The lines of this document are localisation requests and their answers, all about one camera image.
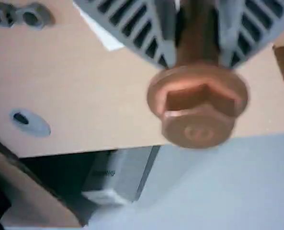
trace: copper bolt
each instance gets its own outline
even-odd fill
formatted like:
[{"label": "copper bolt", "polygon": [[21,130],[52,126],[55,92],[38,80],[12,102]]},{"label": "copper bolt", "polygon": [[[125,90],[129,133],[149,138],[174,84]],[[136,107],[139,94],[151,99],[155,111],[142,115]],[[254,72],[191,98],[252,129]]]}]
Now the copper bolt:
[{"label": "copper bolt", "polygon": [[175,67],[155,76],[147,101],[162,121],[162,134],[186,148],[208,148],[226,141],[245,110],[245,83],[219,66],[211,1],[182,1],[184,28]]}]

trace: bolt shaft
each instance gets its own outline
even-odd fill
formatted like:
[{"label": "bolt shaft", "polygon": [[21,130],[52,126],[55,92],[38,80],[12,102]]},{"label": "bolt shaft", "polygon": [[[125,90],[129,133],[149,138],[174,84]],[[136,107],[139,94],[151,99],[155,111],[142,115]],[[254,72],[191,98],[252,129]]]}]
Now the bolt shaft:
[{"label": "bolt shaft", "polygon": [[218,63],[214,5],[206,0],[182,0],[176,67],[194,62]]}]

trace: cardboard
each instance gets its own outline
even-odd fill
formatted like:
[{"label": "cardboard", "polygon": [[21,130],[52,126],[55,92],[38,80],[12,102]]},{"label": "cardboard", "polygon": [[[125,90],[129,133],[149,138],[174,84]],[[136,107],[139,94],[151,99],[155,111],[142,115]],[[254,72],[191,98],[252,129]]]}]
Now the cardboard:
[{"label": "cardboard", "polygon": [[[53,27],[0,28],[0,141],[19,157],[167,144],[146,102],[159,69],[127,48],[108,52],[72,1],[41,2],[55,17]],[[284,133],[284,81],[272,44],[238,72],[250,104],[233,137]],[[41,116],[51,135],[18,130],[9,117],[14,108]]]},{"label": "cardboard", "polygon": [[0,188],[11,202],[1,219],[4,226],[77,228],[85,224],[1,144]]}]

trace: white paper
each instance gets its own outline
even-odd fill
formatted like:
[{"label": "white paper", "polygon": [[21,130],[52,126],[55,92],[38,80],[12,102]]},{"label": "white paper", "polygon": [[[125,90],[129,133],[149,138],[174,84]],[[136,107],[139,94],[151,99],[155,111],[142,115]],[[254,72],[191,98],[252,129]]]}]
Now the white paper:
[{"label": "white paper", "polygon": [[87,15],[83,10],[81,10],[79,6],[77,6],[75,3],[74,6],[79,10],[81,17],[98,36],[103,46],[108,51],[114,51],[124,47],[124,44],[119,42],[108,31],[102,28],[95,20],[93,20],[89,15]]}]

